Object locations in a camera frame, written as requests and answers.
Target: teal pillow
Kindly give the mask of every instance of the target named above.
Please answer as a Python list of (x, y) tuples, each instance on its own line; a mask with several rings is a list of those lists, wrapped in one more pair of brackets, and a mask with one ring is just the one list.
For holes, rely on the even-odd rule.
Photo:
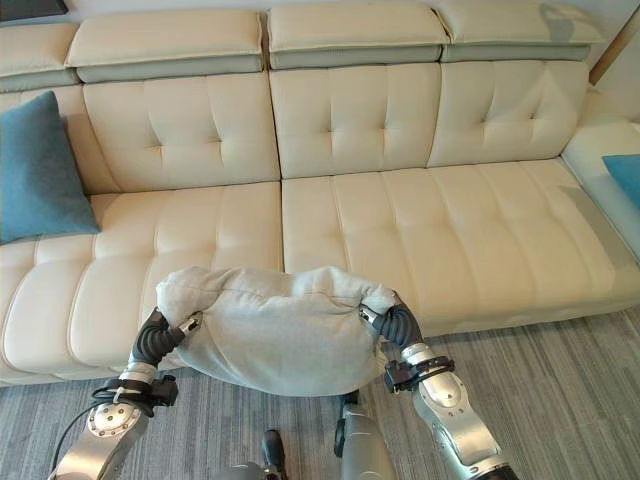
[(0, 115), (0, 174), (0, 243), (99, 231), (53, 92)]
[(640, 210), (640, 154), (602, 157), (609, 173)]

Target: floor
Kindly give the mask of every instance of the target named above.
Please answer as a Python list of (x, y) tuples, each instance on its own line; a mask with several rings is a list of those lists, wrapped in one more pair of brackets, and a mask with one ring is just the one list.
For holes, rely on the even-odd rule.
[[(472, 404), (520, 479), (640, 478), (640, 307), (544, 325), (433, 338), (456, 360)], [(335, 398), (282, 398), (177, 371), (180, 396), (157, 409), (125, 479), (214, 479), (260, 460), (263, 430), (285, 441), (291, 480), (339, 478)], [(57, 438), (102, 381), (0, 389), (0, 479), (45, 479)], [(401, 480), (450, 477), (408, 394), (363, 390)], [(71, 431), (79, 434), (80, 422)]]

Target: tufted leather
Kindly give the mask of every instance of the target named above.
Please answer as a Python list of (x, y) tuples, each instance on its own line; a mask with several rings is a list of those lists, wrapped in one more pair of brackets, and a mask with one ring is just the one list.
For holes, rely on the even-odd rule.
[(586, 87), (581, 62), (443, 64), (427, 166), (556, 157), (576, 129)]
[(426, 335), (640, 300), (631, 253), (561, 160), (283, 182), (285, 270), (392, 285)]
[(172, 271), (282, 269), (277, 182), (95, 195), (91, 204), (98, 235), (0, 248), (0, 382), (121, 371), (156, 283)]
[(280, 177), (265, 73), (84, 88), (96, 137), (122, 191)]
[(284, 178), (424, 167), (440, 66), (271, 72)]

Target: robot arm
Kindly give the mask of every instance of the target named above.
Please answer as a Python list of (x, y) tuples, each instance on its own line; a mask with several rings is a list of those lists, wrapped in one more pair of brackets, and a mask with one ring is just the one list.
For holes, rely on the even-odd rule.
[(409, 308), (399, 300), (386, 314), (360, 307), (360, 316), (400, 347), (402, 362), (386, 366), (389, 390), (409, 390), (418, 415), (431, 429), (451, 472), (460, 480), (517, 480), (491, 432), (471, 408), (454, 363), (425, 345)]
[(118, 477), (127, 453), (146, 431), (153, 408), (173, 405), (178, 396), (174, 377), (155, 378), (158, 364), (201, 322), (202, 312), (197, 312), (180, 326), (169, 328), (158, 309), (151, 313), (138, 332), (127, 368), (93, 393), (99, 404), (87, 415), (84, 431), (49, 480)]

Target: sofa seat cushion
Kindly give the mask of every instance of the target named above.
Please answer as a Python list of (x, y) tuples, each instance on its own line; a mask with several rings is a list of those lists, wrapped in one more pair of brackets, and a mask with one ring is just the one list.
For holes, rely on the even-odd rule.
[(640, 300), (640, 269), (559, 159), (283, 182), (285, 271), (396, 289), (425, 335)]
[(282, 268), (277, 182), (94, 195), (91, 204), (97, 235), (1, 247), (0, 382), (119, 373), (155, 285), (172, 271)]

